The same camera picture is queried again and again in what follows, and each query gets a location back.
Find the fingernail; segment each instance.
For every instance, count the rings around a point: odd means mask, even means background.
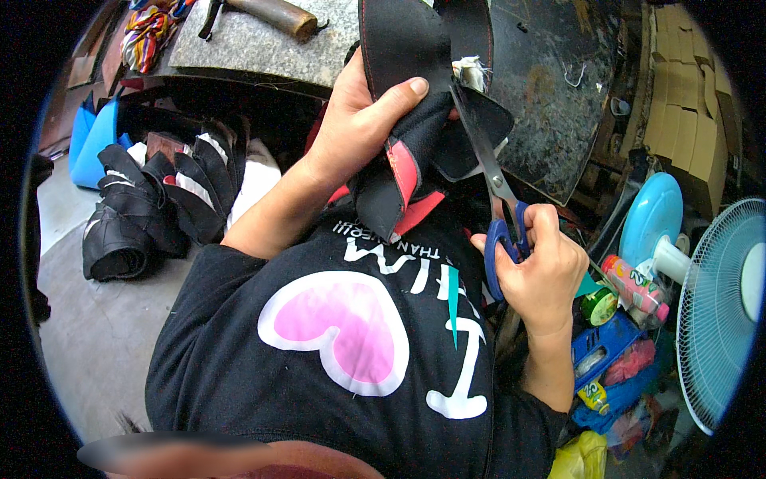
[[[428,91],[428,81],[425,78],[415,78],[410,82],[410,88],[416,95],[425,95]]]

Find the pink heart print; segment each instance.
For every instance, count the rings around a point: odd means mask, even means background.
[[[319,351],[343,388],[385,396],[409,362],[404,324],[383,283],[354,271],[323,271],[280,288],[258,317],[258,335],[278,349]]]

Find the scissor blade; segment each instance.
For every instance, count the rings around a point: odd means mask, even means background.
[[[497,164],[492,142],[489,141],[489,135],[486,130],[481,127],[482,118],[476,111],[476,108],[474,108],[468,101],[466,94],[460,85],[452,83],[450,91],[452,92],[452,98],[455,100],[455,107],[460,115],[460,121],[463,123],[463,128],[466,130],[468,140],[473,147],[473,152],[476,154],[476,159],[479,160],[479,166],[484,170],[489,194],[502,198],[508,203],[508,207],[511,210],[511,221],[516,229],[516,234],[521,237],[521,229],[516,221],[516,205],[519,201],[508,186],[506,178],[502,175],[500,165]],[[491,198],[490,201],[494,211],[495,202],[493,202]],[[502,212],[499,213],[500,214],[497,216],[505,219]]]

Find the blue scissors handle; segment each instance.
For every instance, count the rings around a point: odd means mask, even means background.
[[[519,222],[521,238],[519,242],[513,244],[511,234],[508,230],[508,224],[504,219],[493,220],[489,224],[489,230],[486,232],[486,244],[484,246],[484,269],[486,271],[487,286],[489,293],[495,300],[502,301],[505,297],[500,289],[500,283],[497,279],[497,269],[495,268],[495,247],[498,241],[503,245],[506,253],[511,257],[514,263],[518,264],[519,259],[526,259],[529,256],[529,242],[526,237],[526,226],[524,226],[524,211],[527,209],[524,202],[518,202],[516,205],[516,220]]]

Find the scissors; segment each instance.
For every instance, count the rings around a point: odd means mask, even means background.
[[[489,286],[489,292],[492,297],[502,301],[505,297],[500,290],[500,284],[497,280],[495,270],[495,246],[500,241],[508,255],[514,263],[519,263],[529,257],[529,242],[526,236],[526,226],[524,226],[524,211],[529,205],[516,199],[511,191],[502,170],[497,164],[494,148],[489,141],[489,135],[482,128],[482,118],[475,108],[475,104],[468,101],[466,92],[457,79],[453,79],[450,91],[455,101],[455,107],[460,114],[460,121],[468,134],[468,139],[479,160],[479,166],[484,172],[484,179],[489,190],[489,206],[492,210],[492,222],[489,223],[489,230],[486,233],[486,246],[484,247],[484,269]],[[506,223],[506,214],[503,211],[502,204],[508,207],[511,213],[511,221],[516,229],[516,237],[519,239],[513,244],[508,224]]]

